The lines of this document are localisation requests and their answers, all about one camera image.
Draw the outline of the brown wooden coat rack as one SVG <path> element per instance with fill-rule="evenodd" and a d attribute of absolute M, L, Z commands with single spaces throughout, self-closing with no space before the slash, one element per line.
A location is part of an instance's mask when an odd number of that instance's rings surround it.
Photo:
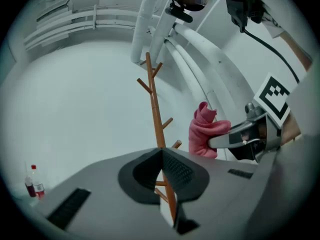
<path fill-rule="evenodd" d="M 144 83 L 140 78 L 137 79 L 137 82 L 146 90 L 150 96 L 150 104 L 152 111 L 152 119 L 155 131 L 156 144 L 158 148 L 165 148 L 166 141 L 164 135 L 164 129 L 173 121 L 173 118 L 169 118 L 165 123 L 162 123 L 160 106 L 157 96 L 157 89 L 155 84 L 155 76 L 162 67 L 160 63 L 156 68 L 152 67 L 151 56 L 149 52 L 145 53 L 145 61 L 141 63 L 142 65 L 146 64 L 147 70 L 147 79 L 148 83 Z M 175 226 L 176 216 L 177 216 L 177 199 L 174 193 L 172 186 L 170 185 L 165 172 L 162 170 L 162 180 L 157 180 L 155 183 L 154 192 L 167 203 L 170 215 L 172 226 Z"/>

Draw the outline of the pink cloth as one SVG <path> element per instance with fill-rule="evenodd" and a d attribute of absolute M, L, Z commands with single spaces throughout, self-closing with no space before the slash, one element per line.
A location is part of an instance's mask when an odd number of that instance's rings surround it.
<path fill-rule="evenodd" d="M 214 121 L 217 111 L 208 108 L 208 102 L 198 105 L 188 130 L 188 152 L 206 158 L 216 159 L 217 149 L 208 145 L 212 137 L 226 134 L 231 129 L 228 120 Z"/>

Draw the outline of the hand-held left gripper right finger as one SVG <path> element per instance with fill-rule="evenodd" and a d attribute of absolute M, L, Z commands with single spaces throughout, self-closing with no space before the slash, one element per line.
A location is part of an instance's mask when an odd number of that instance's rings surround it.
<path fill-rule="evenodd" d="M 176 235 L 183 239 L 209 236 L 257 167 L 164 148 L 162 171 L 177 197 L 173 224 Z"/>

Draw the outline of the white ceiling vent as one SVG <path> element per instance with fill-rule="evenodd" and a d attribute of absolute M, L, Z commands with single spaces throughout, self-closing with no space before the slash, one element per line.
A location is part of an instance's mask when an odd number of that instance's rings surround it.
<path fill-rule="evenodd" d="M 38 24 L 49 20 L 59 14 L 73 11 L 73 2 L 72 0 L 60 0 L 51 6 L 42 10 L 36 17 L 36 22 Z"/>

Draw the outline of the white ceiling conduit rails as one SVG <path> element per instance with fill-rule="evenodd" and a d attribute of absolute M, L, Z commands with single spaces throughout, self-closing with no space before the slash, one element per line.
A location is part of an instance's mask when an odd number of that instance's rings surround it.
<path fill-rule="evenodd" d="M 108 19 L 108 17 L 136 19 L 138 12 L 122 8 L 103 8 L 101 6 L 94 6 L 92 9 L 75 13 L 64 12 L 46 20 L 34 32 L 25 37 L 23 40 L 24 47 L 29 51 L 37 46 L 53 43 L 61 37 L 82 30 L 114 26 L 130 29 L 135 26 L 134 21 Z"/>

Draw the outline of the person's right forearm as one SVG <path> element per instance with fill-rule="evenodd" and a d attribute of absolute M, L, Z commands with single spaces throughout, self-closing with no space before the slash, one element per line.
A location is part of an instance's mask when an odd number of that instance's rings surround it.
<path fill-rule="evenodd" d="M 300 46 L 291 38 L 291 36 L 287 32 L 281 33 L 280 37 L 288 44 L 288 46 L 291 48 L 291 50 L 294 52 L 296 57 L 303 65 L 305 71 L 308 72 L 312 65 L 312 60 L 307 56 L 307 54 L 300 48 Z M 284 144 L 292 141 L 300 134 L 301 131 L 298 127 L 296 119 L 290 113 L 284 122 L 281 145 L 283 146 Z"/>

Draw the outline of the red-capped clear bottle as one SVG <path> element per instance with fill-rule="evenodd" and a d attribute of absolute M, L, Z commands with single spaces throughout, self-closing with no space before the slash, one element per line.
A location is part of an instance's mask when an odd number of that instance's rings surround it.
<path fill-rule="evenodd" d="M 31 178 L 35 194 L 41 200 L 45 196 L 45 188 L 35 164 L 31 165 Z"/>

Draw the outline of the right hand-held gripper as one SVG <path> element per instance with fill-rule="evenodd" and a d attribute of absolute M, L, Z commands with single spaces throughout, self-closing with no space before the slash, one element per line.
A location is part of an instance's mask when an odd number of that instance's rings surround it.
<path fill-rule="evenodd" d="M 280 81 L 268 74 L 262 86 L 245 105 L 246 120 L 229 132 L 208 140 L 213 149 L 233 149 L 238 160 L 259 162 L 262 156 L 281 145 L 285 120 L 291 110 L 287 104 L 290 92 Z"/>

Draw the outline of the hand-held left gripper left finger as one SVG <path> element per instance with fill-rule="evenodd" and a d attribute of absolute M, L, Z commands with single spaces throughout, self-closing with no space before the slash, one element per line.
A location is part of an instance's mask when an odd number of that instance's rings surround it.
<path fill-rule="evenodd" d="M 158 205 L 132 200 L 118 183 L 118 172 L 144 150 L 92 163 L 49 191 L 34 207 L 42 216 L 40 230 L 50 240 L 175 240 Z M 75 217 L 62 230 L 49 215 L 76 189 L 90 192 Z"/>

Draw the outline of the black recorder box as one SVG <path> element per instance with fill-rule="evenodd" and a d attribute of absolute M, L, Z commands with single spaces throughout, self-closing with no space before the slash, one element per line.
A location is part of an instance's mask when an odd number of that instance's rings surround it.
<path fill-rule="evenodd" d="M 239 27 L 241 33 L 246 31 L 248 19 L 260 24 L 266 12 L 261 0 L 225 0 L 231 21 Z"/>

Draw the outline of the small dark red bottle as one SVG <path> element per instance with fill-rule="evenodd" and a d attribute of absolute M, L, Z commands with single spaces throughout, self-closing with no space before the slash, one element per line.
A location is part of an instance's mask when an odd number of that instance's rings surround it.
<path fill-rule="evenodd" d="M 25 184 L 25 187 L 28 191 L 29 196 L 32 198 L 36 197 L 37 195 L 36 195 L 33 183 L 32 183 L 32 179 L 28 175 L 24 179 L 24 184 Z"/>

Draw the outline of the person's white shirt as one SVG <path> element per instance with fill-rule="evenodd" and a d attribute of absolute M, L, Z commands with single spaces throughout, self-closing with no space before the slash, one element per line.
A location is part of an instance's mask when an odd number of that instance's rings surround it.
<path fill-rule="evenodd" d="M 267 29 L 272 39 L 285 36 L 286 31 L 273 19 L 273 17 L 265 11 L 262 16 L 261 23 Z"/>

